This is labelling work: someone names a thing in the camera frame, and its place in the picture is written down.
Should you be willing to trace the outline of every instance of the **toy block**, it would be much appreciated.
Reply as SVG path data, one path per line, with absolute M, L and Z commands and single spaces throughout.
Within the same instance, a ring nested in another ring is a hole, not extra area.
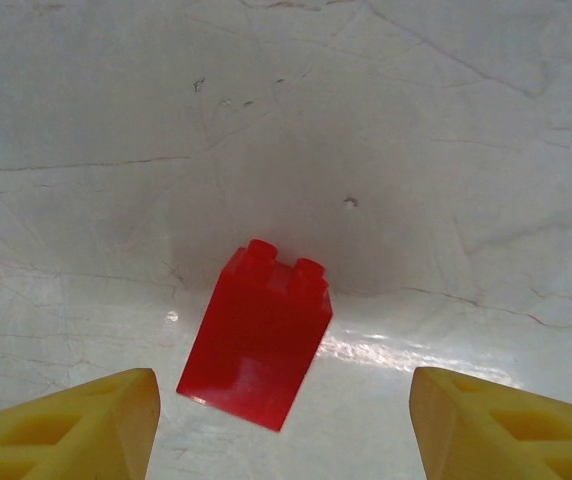
M 177 392 L 279 431 L 332 317 L 324 268 L 260 240 L 224 267 Z
M 0 480 L 143 480 L 159 390 L 135 369 L 0 411 Z
M 417 368 L 410 413 L 428 480 L 572 480 L 572 405 Z

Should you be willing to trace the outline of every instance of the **textured white surface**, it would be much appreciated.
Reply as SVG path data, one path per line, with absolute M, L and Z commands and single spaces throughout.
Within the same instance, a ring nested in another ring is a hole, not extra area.
M 328 267 L 283 432 L 177 397 L 251 237 Z M 0 0 L 0 408 L 151 366 L 155 479 L 421 479 L 415 366 L 572 402 L 572 0 Z

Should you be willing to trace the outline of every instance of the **yellow plastic part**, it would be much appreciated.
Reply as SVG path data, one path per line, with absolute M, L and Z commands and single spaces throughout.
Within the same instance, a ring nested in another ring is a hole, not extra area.
M 0 480 L 143 480 L 159 420 L 135 369 L 0 411 Z
M 572 405 L 440 368 L 410 412 L 428 480 L 572 480 Z

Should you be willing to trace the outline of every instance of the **lego stud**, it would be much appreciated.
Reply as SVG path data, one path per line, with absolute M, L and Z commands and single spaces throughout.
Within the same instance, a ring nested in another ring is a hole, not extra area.
M 251 240 L 242 256 L 240 272 L 257 282 L 265 283 L 273 273 L 276 258 L 277 248 L 273 245 L 262 240 Z
M 307 258 L 298 259 L 290 277 L 289 293 L 307 300 L 319 300 L 328 288 L 325 271 L 319 263 Z

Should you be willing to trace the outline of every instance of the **red lego brick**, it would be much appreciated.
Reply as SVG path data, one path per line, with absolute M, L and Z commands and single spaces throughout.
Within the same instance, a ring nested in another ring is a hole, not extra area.
M 333 315 L 324 267 L 252 240 L 215 286 L 177 393 L 279 431 Z

